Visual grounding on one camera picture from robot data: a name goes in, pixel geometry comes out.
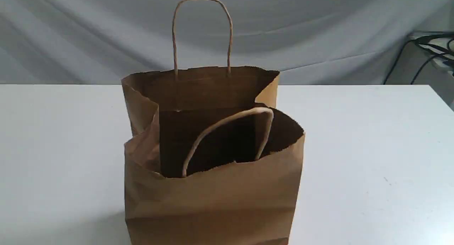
bag handle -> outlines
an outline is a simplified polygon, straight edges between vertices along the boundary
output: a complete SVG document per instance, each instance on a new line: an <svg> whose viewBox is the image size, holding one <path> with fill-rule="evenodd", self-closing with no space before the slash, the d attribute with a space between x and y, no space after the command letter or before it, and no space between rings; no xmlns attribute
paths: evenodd
<svg viewBox="0 0 454 245"><path fill-rule="evenodd" d="M183 4L183 2L188 1L188 0L182 0L178 3L177 7L175 8L175 12L173 13L173 20L172 20L172 41L173 41L173 69L175 70L175 80L178 80L178 65L177 65L177 42L175 40L175 19L177 18L177 11L180 8L180 5ZM228 50L227 50L227 76L230 76L230 52L232 51L232 35L233 35L233 25L232 25L232 18L230 17L230 14L228 13L226 6L220 1L220 0L211 0L219 3L224 9L228 22L230 24L230 40L228 43Z"/></svg>
<svg viewBox="0 0 454 245"><path fill-rule="evenodd" d="M240 119L240 118L245 117L245 116L251 116L251 115L256 115L256 114L261 114L261 113L268 114L268 119L266 120L266 130L265 130L265 135L263 137L263 141L261 142L260 147L259 147L258 152L257 152L257 155L256 155L256 157L254 159L254 161L257 161L260 158L260 156L261 156L261 154L263 152L263 149L265 148L266 142L268 142L268 137L270 135L270 130L271 130L271 124L273 123L273 119L274 119L273 111L271 109L265 108L265 107L255 107L255 108L251 108L249 110L238 112L238 113L236 113L234 115L231 115L229 117L221 119L220 121L218 121L214 125L208 127L203 132L201 132L201 134L195 140L191 150L189 151L188 156L184 160L184 163L183 163L183 177L186 177L186 171L188 169L189 162L191 161L191 158L194 155L194 153L195 153L200 141L203 140L203 138L206 135L208 135L213 130L216 130L217 127L220 127L222 125L230 123L233 120Z"/></svg>

paper bag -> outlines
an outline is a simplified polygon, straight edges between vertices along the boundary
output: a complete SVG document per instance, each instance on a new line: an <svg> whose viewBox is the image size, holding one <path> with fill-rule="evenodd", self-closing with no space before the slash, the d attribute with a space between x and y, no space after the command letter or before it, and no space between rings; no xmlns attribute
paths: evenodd
<svg viewBox="0 0 454 245"><path fill-rule="evenodd" d="M292 225L303 129L274 107L279 72L230 67L122 80L134 137L125 144L133 245L280 245Z"/></svg>

white table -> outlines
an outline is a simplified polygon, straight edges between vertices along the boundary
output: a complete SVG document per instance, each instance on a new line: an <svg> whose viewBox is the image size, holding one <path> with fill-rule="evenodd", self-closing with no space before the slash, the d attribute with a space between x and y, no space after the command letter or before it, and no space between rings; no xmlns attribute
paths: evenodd
<svg viewBox="0 0 454 245"><path fill-rule="evenodd" d="M454 112L428 86L279 87L306 130L291 245L452 245ZM126 245L117 85L0 85L0 244Z"/></svg>

gray fabric backdrop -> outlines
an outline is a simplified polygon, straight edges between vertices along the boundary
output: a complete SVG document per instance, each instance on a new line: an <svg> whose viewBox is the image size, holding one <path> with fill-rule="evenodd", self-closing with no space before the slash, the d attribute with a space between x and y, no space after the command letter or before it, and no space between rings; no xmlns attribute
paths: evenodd
<svg viewBox="0 0 454 245"><path fill-rule="evenodd" d="M0 82L117 84L172 69L178 1L0 0ZM451 0L222 1L233 66L281 70L282 84L374 84L389 49ZM180 68L225 66L228 22L217 3L183 4L176 31Z"/></svg>

